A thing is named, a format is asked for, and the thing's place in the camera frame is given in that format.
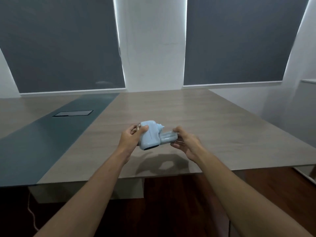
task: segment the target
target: person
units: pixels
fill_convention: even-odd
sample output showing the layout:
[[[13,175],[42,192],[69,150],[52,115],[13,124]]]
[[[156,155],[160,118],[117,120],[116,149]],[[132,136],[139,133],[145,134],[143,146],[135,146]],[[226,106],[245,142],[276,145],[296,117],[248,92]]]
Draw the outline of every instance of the person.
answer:
[[[123,131],[117,149],[89,181],[37,232],[36,237],[93,236],[111,197],[116,180],[148,126]],[[182,127],[171,146],[197,163],[242,236],[311,236],[289,215],[238,178]]]

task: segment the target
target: dark gray blind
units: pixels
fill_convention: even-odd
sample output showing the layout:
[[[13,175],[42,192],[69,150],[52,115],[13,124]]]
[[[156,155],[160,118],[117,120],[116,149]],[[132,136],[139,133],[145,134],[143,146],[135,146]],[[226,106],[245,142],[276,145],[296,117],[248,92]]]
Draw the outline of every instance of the dark gray blind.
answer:
[[[113,0],[0,0],[0,47],[20,93],[125,87]]]
[[[188,0],[184,85],[278,81],[308,0]]]

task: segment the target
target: blue plastic toy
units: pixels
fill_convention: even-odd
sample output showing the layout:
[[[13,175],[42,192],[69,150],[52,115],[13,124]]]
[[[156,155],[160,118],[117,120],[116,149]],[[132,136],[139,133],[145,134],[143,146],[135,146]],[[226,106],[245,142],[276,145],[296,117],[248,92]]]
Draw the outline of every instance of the blue plastic toy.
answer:
[[[155,121],[143,121],[141,126],[148,125],[149,129],[145,132],[139,140],[139,147],[142,150],[149,150],[159,145],[167,144],[176,141],[178,134],[173,131],[162,133],[163,125],[157,124]]]

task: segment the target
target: wooden floor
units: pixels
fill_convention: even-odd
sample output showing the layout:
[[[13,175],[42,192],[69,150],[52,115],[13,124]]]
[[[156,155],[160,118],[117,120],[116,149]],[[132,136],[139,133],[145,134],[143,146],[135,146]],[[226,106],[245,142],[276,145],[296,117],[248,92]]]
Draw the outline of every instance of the wooden floor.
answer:
[[[292,168],[246,171],[247,181],[316,236],[316,186]],[[0,189],[1,236],[33,236],[28,189]],[[227,236],[228,219],[203,175],[150,178],[145,198],[111,200],[96,236]],[[42,227],[63,203],[30,208]]]

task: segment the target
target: white wall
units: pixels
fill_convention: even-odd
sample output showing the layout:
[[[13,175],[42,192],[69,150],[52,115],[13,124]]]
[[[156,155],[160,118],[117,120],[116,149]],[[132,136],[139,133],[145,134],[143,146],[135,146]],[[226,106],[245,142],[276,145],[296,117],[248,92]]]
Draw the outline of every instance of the white wall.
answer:
[[[309,0],[280,85],[235,85],[214,87],[211,90],[282,127],[282,117],[299,81],[313,78],[316,78],[316,0]]]
[[[0,50],[0,98],[20,97],[8,64]]]
[[[129,92],[181,89],[186,0],[114,0]]]

